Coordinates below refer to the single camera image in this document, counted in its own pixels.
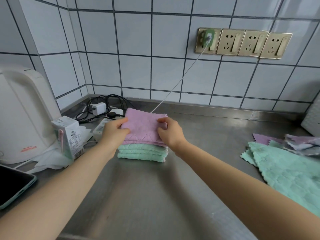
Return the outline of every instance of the stack of folded cloths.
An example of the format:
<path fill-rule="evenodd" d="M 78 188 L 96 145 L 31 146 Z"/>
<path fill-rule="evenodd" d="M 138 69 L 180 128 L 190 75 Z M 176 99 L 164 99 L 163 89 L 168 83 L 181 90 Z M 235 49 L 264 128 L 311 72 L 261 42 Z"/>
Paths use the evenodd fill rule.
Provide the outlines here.
<path fill-rule="evenodd" d="M 123 123 L 121 128 L 129 128 L 131 132 L 118 147 L 118 157 L 164 162 L 168 147 L 159 137 L 157 129 L 167 129 L 167 124 L 157 120 L 167 115 L 128 108 L 125 116 L 128 122 Z"/>

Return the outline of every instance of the person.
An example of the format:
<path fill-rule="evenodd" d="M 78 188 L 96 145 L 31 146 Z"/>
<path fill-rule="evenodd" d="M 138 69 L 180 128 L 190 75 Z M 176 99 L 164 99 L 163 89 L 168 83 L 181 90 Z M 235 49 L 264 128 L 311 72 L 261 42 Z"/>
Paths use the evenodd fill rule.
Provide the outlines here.
<path fill-rule="evenodd" d="M 105 125 L 99 143 L 0 219 L 1 240 L 54 240 L 74 214 L 129 129 Z M 320 218 L 263 182 L 190 144 L 177 121 L 158 122 L 162 141 L 209 186 L 260 240 L 320 239 Z"/>

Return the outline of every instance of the smartphone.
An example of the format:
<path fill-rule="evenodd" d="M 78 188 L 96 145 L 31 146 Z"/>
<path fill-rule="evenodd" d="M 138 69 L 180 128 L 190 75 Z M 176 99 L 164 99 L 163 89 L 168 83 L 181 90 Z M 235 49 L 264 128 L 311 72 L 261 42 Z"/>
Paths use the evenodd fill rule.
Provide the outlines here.
<path fill-rule="evenodd" d="M 0 209 L 10 205 L 36 180 L 33 174 L 0 165 Z"/>

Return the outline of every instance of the phone screen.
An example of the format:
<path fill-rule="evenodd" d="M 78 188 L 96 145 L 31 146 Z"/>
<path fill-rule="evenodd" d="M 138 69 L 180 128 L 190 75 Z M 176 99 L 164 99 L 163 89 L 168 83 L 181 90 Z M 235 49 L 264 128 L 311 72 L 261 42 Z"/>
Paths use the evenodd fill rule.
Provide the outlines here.
<path fill-rule="evenodd" d="M 23 189 L 34 177 L 34 175 L 0 165 L 0 206 Z"/>

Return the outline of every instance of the white cable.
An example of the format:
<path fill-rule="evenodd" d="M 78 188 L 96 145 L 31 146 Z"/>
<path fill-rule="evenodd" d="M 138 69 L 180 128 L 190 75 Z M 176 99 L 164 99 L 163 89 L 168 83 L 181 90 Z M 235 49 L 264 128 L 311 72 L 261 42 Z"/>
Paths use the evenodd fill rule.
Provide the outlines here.
<path fill-rule="evenodd" d="M 205 46 L 205 48 L 203 49 L 203 51 L 201 52 L 201 54 L 198 56 L 198 58 L 194 61 L 194 63 L 192 63 L 192 65 L 190 66 L 190 68 L 196 63 L 196 61 L 199 59 L 199 57 L 203 54 L 203 52 L 206 50 L 208 44 L 210 43 L 211 38 L 209 37 L 208 41 L 207 41 L 207 45 Z M 174 86 L 174 88 L 172 88 L 172 90 L 169 92 L 169 94 L 160 102 L 160 104 L 157 105 L 157 107 L 155 107 L 151 113 L 153 113 L 165 100 L 166 98 L 172 93 L 172 91 L 176 88 L 176 86 L 178 86 L 178 84 L 183 80 L 184 76 L 187 74 L 187 72 L 190 70 L 190 68 L 186 71 L 186 73 L 182 76 L 182 78 L 180 79 L 180 81 L 178 81 L 177 85 Z"/>

